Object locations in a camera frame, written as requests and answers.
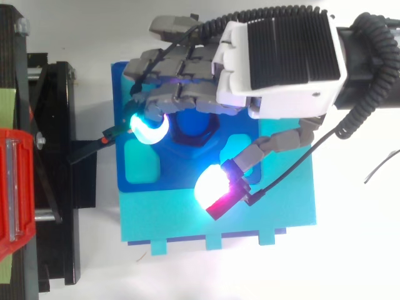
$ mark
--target dark blue hole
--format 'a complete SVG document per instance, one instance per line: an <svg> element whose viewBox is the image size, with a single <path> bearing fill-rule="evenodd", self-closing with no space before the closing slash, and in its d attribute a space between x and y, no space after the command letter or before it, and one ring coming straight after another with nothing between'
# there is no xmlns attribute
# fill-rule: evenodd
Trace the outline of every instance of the dark blue hole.
<svg viewBox="0 0 400 300"><path fill-rule="evenodd" d="M187 136L199 136L208 127L209 114L198 112L196 109L185 109L176 114L177 125Z"/></svg>

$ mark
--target black ventilation grille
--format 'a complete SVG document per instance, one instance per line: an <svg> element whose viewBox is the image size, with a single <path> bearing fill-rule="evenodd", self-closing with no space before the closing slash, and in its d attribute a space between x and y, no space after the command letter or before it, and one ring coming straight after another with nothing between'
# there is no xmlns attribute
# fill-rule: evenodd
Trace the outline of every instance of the black ventilation grille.
<svg viewBox="0 0 400 300"><path fill-rule="evenodd" d="M340 78L325 12L250 22L247 33L252 90Z"/></svg>

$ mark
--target green tape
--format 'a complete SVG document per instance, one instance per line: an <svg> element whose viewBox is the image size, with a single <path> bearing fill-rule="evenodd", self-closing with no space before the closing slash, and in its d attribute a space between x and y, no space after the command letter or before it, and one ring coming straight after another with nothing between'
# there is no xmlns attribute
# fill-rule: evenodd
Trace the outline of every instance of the green tape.
<svg viewBox="0 0 400 300"><path fill-rule="evenodd" d="M0 262L0 284L9 284L11 280L11 268L13 266L13 256L6 256Z"/></svg>
<svg viewBox="0 0 400 300"><path fill-rule="evenodd" d="M13 128L15 89L0 89L0 128Z"/></svg>
<svg viewBox="0 0 400 300"><path fill-rule="evenodd" d="M0 128L13 128L15 94L15 89L0 89ZM12 266L12 255L0 261L0 284L10 283Z"/></svg>

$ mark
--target glowing led light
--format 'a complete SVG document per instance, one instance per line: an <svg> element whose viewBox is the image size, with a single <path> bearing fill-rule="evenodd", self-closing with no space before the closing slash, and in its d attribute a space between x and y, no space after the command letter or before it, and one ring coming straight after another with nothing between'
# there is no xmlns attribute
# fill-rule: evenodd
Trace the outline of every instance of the glowing led light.
<svg viewBox="0 0 400 300"><path fill-rule="evenodd" d="M136 114L134 114L131 117L129 125L131 127L132 132L137 137L137 140L146 145L152 145L158 143L167 134L169 129L169 121L166 114L164 115L162 124L158 128L149 127Z"/></svg>
<svg viewBox="0 0 400 300"><path fill-rule="evenodd" d="M209 208L229 192L229 179L218 164L209 166L194 187L194 197L203 209Z"/></svg>

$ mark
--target screw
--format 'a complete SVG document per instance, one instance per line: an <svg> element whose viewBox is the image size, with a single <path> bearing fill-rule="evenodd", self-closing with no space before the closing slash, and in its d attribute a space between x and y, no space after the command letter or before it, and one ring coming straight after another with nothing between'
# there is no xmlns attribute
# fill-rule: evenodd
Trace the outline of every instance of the screw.
<svg viewBox="0 0 400 300"><path fill-rule="evenodd" d="M75 69L69 69L68 78L70 80L76 80L76 70Z"/></svg>
<svg viewBox="0 0 400 300"><path fill-rule="evenodd" d="M26 36L29 36L31 33L31 25L29 23L29 20L25 17L20 17L15 25L15 32L20 34L24 38Z"/></svg>
<svg viewBox="0 0 400 300"><path fill-rule="evenodd" d="M41 150L43 146L46 144L46 138L42 135L42 133L39 131L36 134L36 147Z"/></svg>

